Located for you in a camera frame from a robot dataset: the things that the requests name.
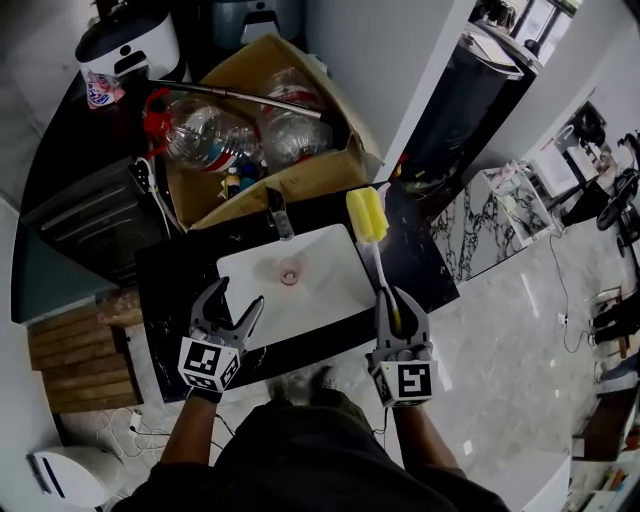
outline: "snack package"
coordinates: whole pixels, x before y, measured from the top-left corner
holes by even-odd
[[[84,75],[84,81],[87,84],[87,101],[91,109],[116,103],[124,96],[124,89],[120,87],[120,82],[112,76],[89,71]]]

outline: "metal rod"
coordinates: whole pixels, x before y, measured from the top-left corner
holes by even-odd
[[[322,112],[313,110],[301,105],[296,105],[289,101],[274,100],[273,98],[267,98],[265,96],[258,96],[257,94],[249,94],[241,91],[234,91],[232,89],[224,89],[221,87],[210,87],[202,84],[187,84],[184,82],[172,82],[170,80],[149,80],[151,85],[156,87],[168,87],[174,91],[186,91],[186,92],[200,92],[204,94],[213,94],[220,96],[221,98],[234,98],[238,100],[250,101],[252,103],[259,103],[260,105],[270,105],[272,107],[282,108],[295,112],[303,116],[311,117],[313,119],[320,119]]]

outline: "white sink basin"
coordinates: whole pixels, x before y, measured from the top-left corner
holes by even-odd
[[[264,311],[247,342],[253,350],[343,320],[375,306],[375,293],[342,224],[261,245],[218,260],[229,277],[225,297],[240,320],[264,296]]]

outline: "black marble countertop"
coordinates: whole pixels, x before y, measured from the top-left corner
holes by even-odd
[[[287,205],[296,234],[344,224],[353,230],[346,192]],[[414,200],[400,186],[386,196],[390,229],[380,243],[387,281],[413,296],[429,313],[459,297],[453,279],[418,215]],[[183,400],[188,387],[178,373],[182,336],[187,335],[191,306],[219,276],[219,258],[278,240],[261,212],[162,242],[138,253],[138,276],[144,324],[153,365],[165,402]],[[374,289],[373,259],[361,253]],[[275,377],[329,358],[375,338],[374,309],[268,347],[248,351],[231,382],[235,388]]]

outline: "person's arm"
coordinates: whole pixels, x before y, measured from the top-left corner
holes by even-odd
[[[217,409],[217,403],[197,394],[189,396],[171,432],[160,462],[162,464],[177,462],[209,464],[211,434]]]
[[[409,473],[425,465],[460,469],[423,407],[393,409],[404,467]]]

